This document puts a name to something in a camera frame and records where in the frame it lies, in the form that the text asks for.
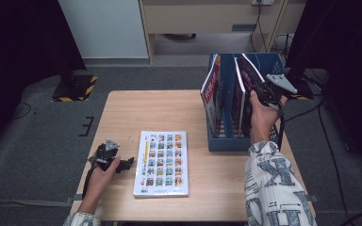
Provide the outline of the white cabinet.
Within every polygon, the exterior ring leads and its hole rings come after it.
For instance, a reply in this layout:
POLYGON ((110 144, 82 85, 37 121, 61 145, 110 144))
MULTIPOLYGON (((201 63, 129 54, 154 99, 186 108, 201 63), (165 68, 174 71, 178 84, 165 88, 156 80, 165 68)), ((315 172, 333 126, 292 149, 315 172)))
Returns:
POLYGON ((139 0, 58 0, 83 58, 147 58, 139 0))

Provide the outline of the black stand base yellow stripes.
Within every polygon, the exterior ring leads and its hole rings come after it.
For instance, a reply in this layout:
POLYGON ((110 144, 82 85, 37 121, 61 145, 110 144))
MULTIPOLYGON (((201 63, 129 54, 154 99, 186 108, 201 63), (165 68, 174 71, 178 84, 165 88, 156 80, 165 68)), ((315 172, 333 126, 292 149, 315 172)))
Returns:
POLYGON ((58 74, 60 81, 52 94, 53 102, 88 100, 98 78, 87 70, 72 70, 67 66, 59 67, 58 74))
POLYGON ((296 93, 285 91, 284 94, 292 100, 312 100, 314 98, 313 91, 309 86, 309 79, 304 73, 297 75, 290 75, 290 68, 285 69, 286 77, 294 88, 297 89, 296 93))

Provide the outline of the red and white magazine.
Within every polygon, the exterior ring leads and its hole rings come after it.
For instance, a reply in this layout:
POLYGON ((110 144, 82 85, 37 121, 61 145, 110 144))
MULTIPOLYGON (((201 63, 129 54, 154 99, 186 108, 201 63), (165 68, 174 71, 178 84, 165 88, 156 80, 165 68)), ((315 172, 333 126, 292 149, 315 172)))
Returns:
POLYGON ((218 123, 221 120, 221 57, 218 54, 211 56, 210 67, 200 94, 205 106, 211 135, 219 135, 218 123))

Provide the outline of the person's left hand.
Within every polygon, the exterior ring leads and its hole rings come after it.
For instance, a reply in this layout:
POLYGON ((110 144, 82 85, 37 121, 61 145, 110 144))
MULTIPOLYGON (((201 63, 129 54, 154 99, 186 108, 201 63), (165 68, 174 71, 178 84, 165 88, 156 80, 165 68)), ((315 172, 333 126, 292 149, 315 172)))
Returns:
POLYGON ((116 156, 107 170, 96 167, 90 176, 86 197, 100 197, 111 182, 121 157, 116 156))

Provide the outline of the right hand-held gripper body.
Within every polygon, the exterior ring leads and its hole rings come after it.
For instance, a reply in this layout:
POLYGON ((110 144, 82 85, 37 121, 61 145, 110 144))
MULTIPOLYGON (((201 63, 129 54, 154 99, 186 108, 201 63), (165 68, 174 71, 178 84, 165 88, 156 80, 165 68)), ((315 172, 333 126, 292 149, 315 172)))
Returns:
POLYGON ((283 74, 267 74, 263 84, 266 91, 264 93, 258 92, 258 100, 265 106, 278 107, 285 91, 297 92, 297 89, 283 74))

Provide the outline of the white book with picture grid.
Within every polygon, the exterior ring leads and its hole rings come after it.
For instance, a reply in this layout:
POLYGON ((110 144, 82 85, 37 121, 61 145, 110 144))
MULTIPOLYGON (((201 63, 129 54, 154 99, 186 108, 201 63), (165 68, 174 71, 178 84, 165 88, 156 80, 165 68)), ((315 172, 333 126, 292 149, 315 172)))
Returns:
POLYGON ((189 195, 188 139, 185 131, 142 131, 135 198, 189 195))

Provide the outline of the black tape mark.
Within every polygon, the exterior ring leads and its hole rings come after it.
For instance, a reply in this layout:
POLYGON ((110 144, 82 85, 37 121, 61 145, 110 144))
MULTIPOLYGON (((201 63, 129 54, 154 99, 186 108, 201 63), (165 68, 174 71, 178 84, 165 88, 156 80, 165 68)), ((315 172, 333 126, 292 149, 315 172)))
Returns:
POLYGON ((87 137, 91 131, 91 127, 93 125, 94 117, 93 116, 86 116, 85 121, 82 123, 81 128, 82 131, 80 132, 80 137, 87 137))

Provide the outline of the person's right hand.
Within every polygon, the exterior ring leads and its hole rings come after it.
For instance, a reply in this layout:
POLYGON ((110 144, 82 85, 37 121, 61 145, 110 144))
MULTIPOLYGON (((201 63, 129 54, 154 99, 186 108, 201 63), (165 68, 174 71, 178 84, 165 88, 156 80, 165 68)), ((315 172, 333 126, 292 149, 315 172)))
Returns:
POLYGON ((270 131, 280 117, 278 110, 264 106, 258 99, 250 99, 253 107, 251 117, 251 141, 253 144, 270 141, 270 131))

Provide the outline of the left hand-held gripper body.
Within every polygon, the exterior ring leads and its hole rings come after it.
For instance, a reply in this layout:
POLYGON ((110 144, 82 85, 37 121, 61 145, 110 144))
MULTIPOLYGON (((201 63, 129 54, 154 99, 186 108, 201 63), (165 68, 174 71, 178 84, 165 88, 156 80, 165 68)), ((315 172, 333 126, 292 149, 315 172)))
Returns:
POLYGON ((97 165, 103 171, 106 171, 115 159, 119 147, 120 145, 118 143, 107 138, 105 143, 98 146, 95 155, 89 157, 88 160, 93 165, 97 165))

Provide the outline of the black curtain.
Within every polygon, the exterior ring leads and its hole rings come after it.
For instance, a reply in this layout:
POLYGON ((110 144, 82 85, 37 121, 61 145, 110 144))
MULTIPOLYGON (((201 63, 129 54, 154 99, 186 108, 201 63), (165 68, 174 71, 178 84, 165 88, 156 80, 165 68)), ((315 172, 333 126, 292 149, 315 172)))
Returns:
POLYGON ((0 0, 0 134, 24 89, 85 64, 58 0, 0 0))
POLYGON ((362 154, 362 0, 307 0, 287 66, 329 73, 325 96, 344 129, 348 147, 362 154))

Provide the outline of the blue plastic file rack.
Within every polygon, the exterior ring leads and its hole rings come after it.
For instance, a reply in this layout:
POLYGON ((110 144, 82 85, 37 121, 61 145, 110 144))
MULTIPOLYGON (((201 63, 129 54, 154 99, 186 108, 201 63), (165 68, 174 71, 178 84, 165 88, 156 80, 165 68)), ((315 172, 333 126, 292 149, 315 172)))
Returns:
MULTIPOLYGON (((236 126, 233 120, 233 99, 236 79, 234 58, 241 54, 218 54, 221 57, 221 120, 218 123, 219 135, 211 135, 209 121, 206 116, 208 149, 211 152, 245 152, 251 144, 250 135, 236 137, 236 126)), ((267 74, 284 74, 284 64, 276 53, 245 54, 259 71, 263 82, 267 74)))

